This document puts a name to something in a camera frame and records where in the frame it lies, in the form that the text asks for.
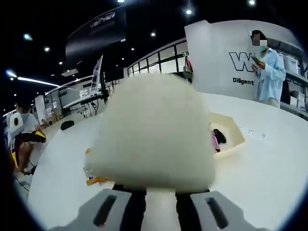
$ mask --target recessed light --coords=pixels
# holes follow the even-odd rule
[[[32,41],[32,37],[29,34],[24,34],[24,39],[27,41]]]

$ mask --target white box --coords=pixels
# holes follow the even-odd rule
[[[298,61],[288,55],[283,55],[284,68],[294,74],[298,74]]]
[[[298,98],[299,101],[305,102],[305,95],[303,93],[298,93]]]
[[[298,100],[298,101],[297,101],[297,108],[299,108],[299,109],[302,110],[301,107],[304,107],[304,108],[305,108],[305,102]]]
[[[290,97],[290,105],[294,106],[294,107],[297,107],[297,98],[291,96]]]

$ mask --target person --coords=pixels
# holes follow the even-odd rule
[[[24,97],[19,97],[17,98],[16,101],[16,112],[19,112],[23,123],[24,123],[24,129],[21,133],[30,133],[33,131],[39,131],[41,134],[45,136],[43,133],[38,121],[34,117],[33,114],[29,113],[30,110],[30,103],[25,100]],[[12,137],[10,132],[8,133],[8,145],[11,145],[12,142]],[[27,167],[27,164],[29,162],[31,153],[34,148],[34,144],[32,144],[30,141],[29,142],[21,142],[19,147],[15,147],[18,149],[18,161],[14,160],[15,166],[20,169],[22,173],[25,172],[25,168]]]
[[[282,83],[285,80],[283,60],[275,50],[268,47],[267,38],[261,31],[252,31],[251,39],[255,49],[252,69],[259,78],[256,99],[279,108]]]

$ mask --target white desk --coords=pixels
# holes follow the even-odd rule
[[[212,112],[232,116],[246,138],[239,153],[217,162],[216,181],[210,189],[241,207],[252,225],[276,230],[296,208],[307,186],[308,122],[253,101],[214,94],[204,97]],[[98,134],[99,116],[103,114],[58,131],[39,161],[28,204],[47,228],[68,224],[83,203],[102,188],[112,187],[86,186],[82,171],[84,152]],[[266,137],[260,139],[260,133]],[[173,193],[150,192],[146,200],[142,230],[180,230]]]
[[[96,98],[97,96],[100,96],[100,95],[102,95],[102,93],[98,92],[95,95],[88,95],[88,96],[82,97],[80,99],[77,99],[77,100],[74,100],[74,101],[68,103],[67,105],[64,105],[63,108],[67,109],[67,108],[69,108],[71,106],[74,106],[76,104],[82,103],[83,101],[86,101],[86,100],[88,100],[90,98]]]

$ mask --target monitor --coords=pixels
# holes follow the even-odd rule
[[[92,83],[91,83],[91,89],[90,94],[94,94],[98,92],[99,82],[100,82],[100,72],[101,72],[101,66],[102,66],[102,60],[103,56],[100,57],[97,64],[95,65],[93,69],[93,77],[92,77]]]

